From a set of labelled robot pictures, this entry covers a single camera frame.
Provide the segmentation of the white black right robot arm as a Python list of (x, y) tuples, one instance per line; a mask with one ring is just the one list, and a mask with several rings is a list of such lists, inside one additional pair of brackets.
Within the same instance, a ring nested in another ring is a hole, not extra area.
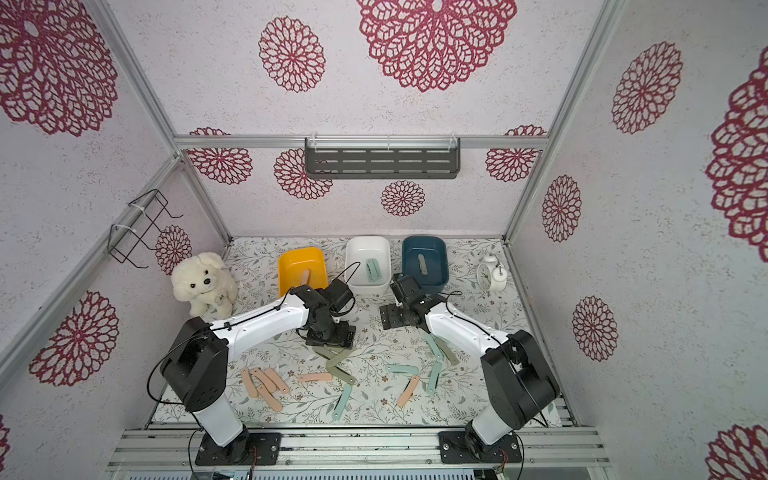
[(396, 274), (393, 304), (380, 308), (386, 330), (414, 327), (480, 361), (489, 406), (465, 429), (464, 446), (479, 455), (541, 415), (561, 394), (535, 338), (525, 330), (507, 333), (473, 320), (447, 296), (428, 294), (410, 275)]

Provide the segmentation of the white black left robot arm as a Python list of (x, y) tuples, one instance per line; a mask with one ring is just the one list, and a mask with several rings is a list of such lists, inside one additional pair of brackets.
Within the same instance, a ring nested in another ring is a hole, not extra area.
[(182, 325), (157, 367), (184, 408), (199, 422), (205, 438), (226, 448), (246, 431), (225, 395), (229, 364), (273, 337), (294, 330), (304, 332), (309, 346), (349, 347), (355, 327), (340, 317), (345, 307), (354, 305), (351, 289), (335, 280), (325, 288), (293, 287), (272, 303), (224, 320), (208, 323), (194, 317)]

